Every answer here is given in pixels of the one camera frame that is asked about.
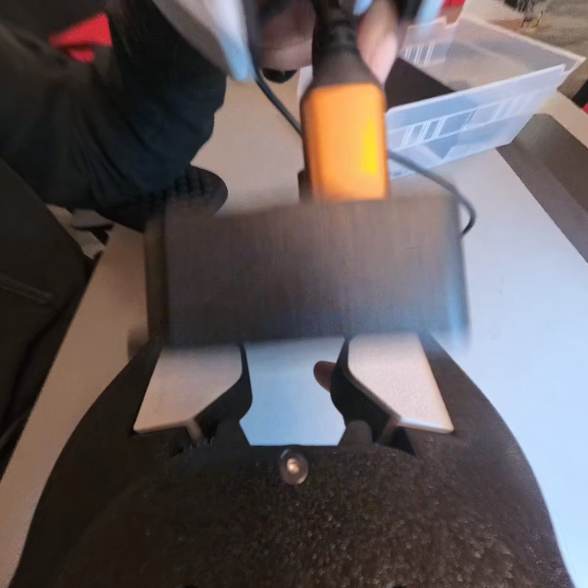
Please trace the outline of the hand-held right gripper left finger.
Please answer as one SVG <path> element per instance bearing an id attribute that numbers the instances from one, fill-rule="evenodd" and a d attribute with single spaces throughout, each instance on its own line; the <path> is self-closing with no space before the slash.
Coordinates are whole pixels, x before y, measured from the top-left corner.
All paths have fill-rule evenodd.
<path id="1" fill-rule="evenodd" d="M 134 423 L 147 434 L 184 429 L 196 442 L 225 421 L 239 422 L 252 405 L 245 351 L 239 346 L 161 351 Z"/>

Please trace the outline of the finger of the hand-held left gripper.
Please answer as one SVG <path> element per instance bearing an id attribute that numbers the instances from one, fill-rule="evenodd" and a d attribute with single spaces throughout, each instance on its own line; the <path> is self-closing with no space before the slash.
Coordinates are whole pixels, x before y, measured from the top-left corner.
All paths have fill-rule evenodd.
<path id="1" fill-rule="evenodd" d="M 359 18 L 359 52 L 379 84 L 386 83 L 407 26 L 392 1 L 372 1 Z"/>
<path id="2" fill-rule="evenodd" d="M 156 7 L 210 63 L 238 82 L 256 78 L 258 1 L 157 1 Z"/>

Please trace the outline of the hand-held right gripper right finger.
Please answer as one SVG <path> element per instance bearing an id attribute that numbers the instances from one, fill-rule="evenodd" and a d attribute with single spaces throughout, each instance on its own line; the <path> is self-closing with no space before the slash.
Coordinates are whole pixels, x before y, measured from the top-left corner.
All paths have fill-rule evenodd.
<path id="1" fill-rule="evenodd" d="M 392 437 L 397 428 L 454 432 L 416 335 L 364 335 L 345 342 L 332 375 L 332 401 L 346 423 L 367 423 L 373 437 Z"/>

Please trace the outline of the clear plastic box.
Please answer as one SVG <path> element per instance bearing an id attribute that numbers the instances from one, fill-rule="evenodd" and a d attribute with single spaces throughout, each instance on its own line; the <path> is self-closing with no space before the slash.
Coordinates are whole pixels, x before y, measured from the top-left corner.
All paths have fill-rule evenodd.
<path id="1" fill-rule="evenodd" d="M 431 169 L 511 143 L 584 60 L 479 18 L 410 25 L 386 82 L 387 149 Z"/>

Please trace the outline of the person's red shirt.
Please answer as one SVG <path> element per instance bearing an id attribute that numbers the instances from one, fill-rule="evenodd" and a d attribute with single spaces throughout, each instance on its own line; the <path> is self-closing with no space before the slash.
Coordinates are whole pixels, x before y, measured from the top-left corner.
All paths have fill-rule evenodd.
<path id="1" fill-rule="evenodd" d="M 48 36 L 48 43 L 80 63 L 92 63 L 99 51 L 112 48 L 112 36 L 105 12 L 86 18 Z"/>

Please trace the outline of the black bumpy wrist pad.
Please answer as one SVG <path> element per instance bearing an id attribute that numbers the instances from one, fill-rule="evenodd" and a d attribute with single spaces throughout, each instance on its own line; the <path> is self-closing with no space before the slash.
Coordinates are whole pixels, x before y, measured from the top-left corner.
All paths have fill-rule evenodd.
<path id="1" fill-rule="evenodd" d="M 200 211 L 214 215 L 224 206 L 228 188 L 217 174 L 197 166 L 189 166 L 174 184 L 177 197 Z"/>

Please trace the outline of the person's black pants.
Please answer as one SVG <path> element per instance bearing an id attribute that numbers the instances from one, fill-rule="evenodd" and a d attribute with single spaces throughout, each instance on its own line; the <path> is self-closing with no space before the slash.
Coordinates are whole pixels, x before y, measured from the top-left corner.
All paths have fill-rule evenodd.
<path id="1" fill-rule="evenodd" d="M 1 161 L 1 475 L 92 269 L 75 239 Z"/>

